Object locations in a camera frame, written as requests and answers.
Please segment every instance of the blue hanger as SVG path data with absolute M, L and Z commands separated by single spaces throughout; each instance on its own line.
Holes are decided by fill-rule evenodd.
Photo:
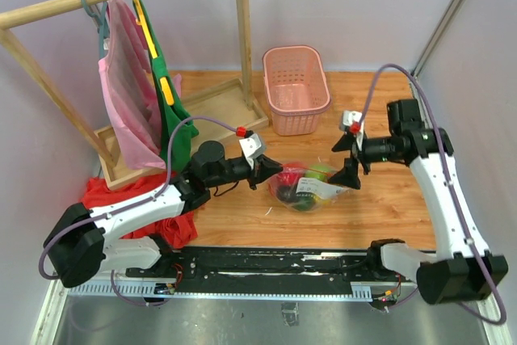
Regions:
M 99 33 L 99 58 L 104 58 L 106 56 L 106 51 L 104 50 L 104 40 L 110 36 L 110 28 L 107 25 L 106 20 L 106 10 L 107 10 L 107 2 L 103 2 L 103 8 L 100 11 L 100 15 L 94 13 L 90 6 L 86 3 L 86 0 L 81 0 L 82 8 L 91 18 L 95 19 L 99 28 L 97 28 L 97 32 Z

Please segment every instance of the red cloth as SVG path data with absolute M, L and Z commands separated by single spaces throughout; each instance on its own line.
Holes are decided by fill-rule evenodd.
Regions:
M 116 204 L 128 200 L 147 191 L 151 191 L 165 182 L 167 173 L 142 177 L 135 183 L 124 186 L 117 191 L 111 191 L 106 186 L 106 180 L 90 178 L 86 185 L 86 193 L 81 202 L 87 208 Z M 190 240 L 197 238 L 193 221 L 193 212 L 182 214 L 175 218 L 167 218 L 137 229 L 122 238 L 143 238 L 150 234 L 160 234 L 175 249 L 183 248 Z

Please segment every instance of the transparent plastic bag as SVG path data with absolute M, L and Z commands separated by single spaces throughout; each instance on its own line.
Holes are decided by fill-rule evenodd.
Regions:
M 268 180 L 273 197 L 290 209 L 312 212 L 332 204 L 346 187 L 328 183 L 337 170 L 325 163 L 307 165 L 303 162 L 284 163 L 284 170 Z

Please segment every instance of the wall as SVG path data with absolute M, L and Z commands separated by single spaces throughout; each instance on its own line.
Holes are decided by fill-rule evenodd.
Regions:
M 421 75 L 456 151 L 470 210 L 510 273 L 500 289 L 517 339 L 517 3 L 466 0 Z
M 250 0 L 253 67 L 271 47 L 309 44 L 326 69 L 411 66 L 449 0 Z M 171 68 L 239 66 L 235 0 L 145 0 Z
M 41 1 L 0 0 L 0 11 Z M 83 11 L 13 32 L 94 128 L 107 123 L 95 27 Z M 0 333 L 8 343 L 26 344 L 48 287 L 37 271 L 43 240 L 79 199 L 98 159 L 1 46 L 0 85 Z

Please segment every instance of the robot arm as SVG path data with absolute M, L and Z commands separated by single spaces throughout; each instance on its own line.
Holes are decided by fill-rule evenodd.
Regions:
M 125 234 L 165 218 L 197 209 L 210 200 L 211 187 L 246 179 L 251 189 L 282 166 L 263 155 L 266 147 L 258 134 L 240 140 L 242 156 L 225 159 L 217 141 L 206 141 L 181 174 L 167 185 L 118 204 L 86 209 L 71 205 L 44 242 L 68 230 L 49 249 L 48 256 L 67 288 L 76 287 L 102 271 L 128 267 L 149 268 L 168 246 L 159 237 L 120 240 Z M 78 223 L 87 222 L 76 228 Z
M 473 257 L 471 245 L 483 253 L 483 261 L 495 284 L 508 272 L 504 256 L 494 256 L 479 233 L 460 189 L 456 162 L 447 133 L 440 129 L 441 139 L 425 128 L 418 102 L 398 100 L 388 104 L 389 137 L 370 138 L 364 127 L 355 128 L 361 113 L 345 111 L 340 128 L 345 132 L 332 149 L 350 150 L 344 167 L 329 180 L 360 189 L 359 164 L 364 173 L 370 172 L 373 162 L 398 162 L 408 166 L 420 186 L 431 215 L 436 240 L 436 255 L 428 255 L 408 247 L 397 239 L 373 242 L 368 249 L 369 266 L 375 270 L 390 270 L 414 281 L 424 301 L 439 304 L 450 301 L 477 301 L 490 295 L 490 288 Z M 451 183 L 444 182 L 437 141 L 443 142 L 446 163 L 451 172 Z M 466 224 L 472 238 L 466 238 L 448 185 L 454 184 Z

